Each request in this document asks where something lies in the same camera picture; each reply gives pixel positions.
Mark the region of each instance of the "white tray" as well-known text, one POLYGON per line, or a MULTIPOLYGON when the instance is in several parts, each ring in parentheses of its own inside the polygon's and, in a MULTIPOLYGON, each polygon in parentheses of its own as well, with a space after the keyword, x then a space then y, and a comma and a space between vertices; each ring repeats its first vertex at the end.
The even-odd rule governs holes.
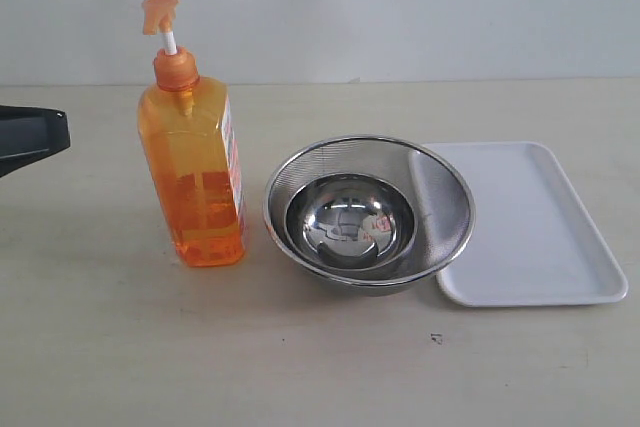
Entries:
POLYGON ((437 275, 470 307, 617 302, 627 279, 553 153, 530 142, 425 144, 471 189, 476 226, 437 275))

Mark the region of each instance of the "stainless steel bowl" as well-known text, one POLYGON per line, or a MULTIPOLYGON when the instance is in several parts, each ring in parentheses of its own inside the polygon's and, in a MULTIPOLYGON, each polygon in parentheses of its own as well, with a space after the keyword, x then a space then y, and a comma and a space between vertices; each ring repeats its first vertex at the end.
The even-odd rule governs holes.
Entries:
POLYGON ((286 208, 285 234, 299 255, 358 279, 388 276, 399 268, 417 229, 413 209, 395 187, 361 174, 316 179, 286 208))
MULTIPOLYGON (((473 197, 453 166, 420 145, 374 135, 328 139, 292 155, 269 179, 263 211, 273 241, 305 271, 332 285, 366 295, 386 295, 404 290, 449 265, 464 250, 475 222, 473 197), (375 179, 376 183, 393 186, 393 190, 410 206, 415 235, 413 245, 398 268, 380 269, 378 275, 370 273, 363 276, 354 272, 375 267, 375 262, 371 265, 367 265, 367 261, 356 263, 355 269, 349 268, 353 265, 344 269, 345 265, 340 263, 345 260, 344 256, 334 255, 330 265, 327 265, 329 259, 326 256, 320 262, 315 262, 317 238, 314 240, 308 235, 307 240, 296 240, 298 231, 288 231, 287 226, 296 223, 294 212, 302 216, 298 222, 304 225, 304 216, 311 213, 316 205, 313 196, 307 196, 305 192, 322 193, 317 190, 318 185, 330 185, 332 182, 327 184, 327 179, 335 180, 340 176, 345 176, 344 180, 349 177, 375 179), (311 253, 302 252, 307 248, 311 253)), ((384 240, 377 245, 376 259, 385 245, 384 240)), ((367 256, 373 258, 373 254, 368 253, 375 250, 371 243, 367 246, 366 243, 356 242, 350 248, 353 250, 345 250, 346 246, 342 250, 336 248, 334 254, 351 252, 355 254, 351 257, 358 257, 359 254, 365 260, 367 256)), ((394 244, 390 252, 399 253, 402 249, 402 244, 394 244)), ((391 259, 396 254, 385 255, 391 259)))

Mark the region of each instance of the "black handle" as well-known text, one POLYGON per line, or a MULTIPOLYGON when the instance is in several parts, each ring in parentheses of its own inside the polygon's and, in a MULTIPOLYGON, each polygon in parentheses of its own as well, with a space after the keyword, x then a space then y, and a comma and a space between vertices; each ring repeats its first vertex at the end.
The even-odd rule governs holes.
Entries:
POLYGON ((0 105, 0 177, 70 146, 64 112, 0 105))

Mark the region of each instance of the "orange pump bottle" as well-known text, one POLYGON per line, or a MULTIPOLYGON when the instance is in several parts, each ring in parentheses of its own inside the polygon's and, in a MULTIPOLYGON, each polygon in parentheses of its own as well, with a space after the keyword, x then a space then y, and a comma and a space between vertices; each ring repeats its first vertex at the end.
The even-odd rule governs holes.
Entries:
POLYGON ((156 84, 138 105, 138 132, 171 238, 191 267, 229 265, 245 253, 245 206, 227 86, 200 76, 175 44, 178 0, 145 0, 143 33, 158 30, 156 84))

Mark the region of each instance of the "table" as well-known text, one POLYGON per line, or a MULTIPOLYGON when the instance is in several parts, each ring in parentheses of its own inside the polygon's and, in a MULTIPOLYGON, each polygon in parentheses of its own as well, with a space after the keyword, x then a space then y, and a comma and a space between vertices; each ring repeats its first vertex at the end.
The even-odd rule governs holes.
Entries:
POLYGON ((3 87, 72 147, 0 181, 0 425, 630 424, 640 417, 640 79, 232 86, 250 222, 236 267, 173 254, 142 88, 3 87), (326 137, 550 147, 624 269, 596 307, 472 310, 433 280, 338 295, 262 224, 270 173, 326 137))

